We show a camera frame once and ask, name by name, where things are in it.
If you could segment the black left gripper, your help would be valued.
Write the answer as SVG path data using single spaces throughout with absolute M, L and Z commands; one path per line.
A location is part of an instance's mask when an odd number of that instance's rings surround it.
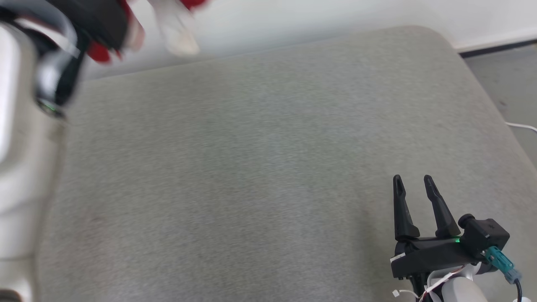
M 49 0 L 92 40 L 120 50 L 126 39 L 129 9 L 123 0 Z

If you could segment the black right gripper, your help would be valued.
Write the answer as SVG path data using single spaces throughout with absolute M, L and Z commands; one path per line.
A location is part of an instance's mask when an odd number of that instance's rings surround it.
M 429 174 L 424 176 L 424 184 L 435 214 L 436 237 L 418 238 L 420 231 L 413 224 L 404 183 L 399 174 L 393 177 L 396 246 L 391 271 L 395 279 L 481 262 L 481 254 L 468 252 L 462 244 L 461 231 Z

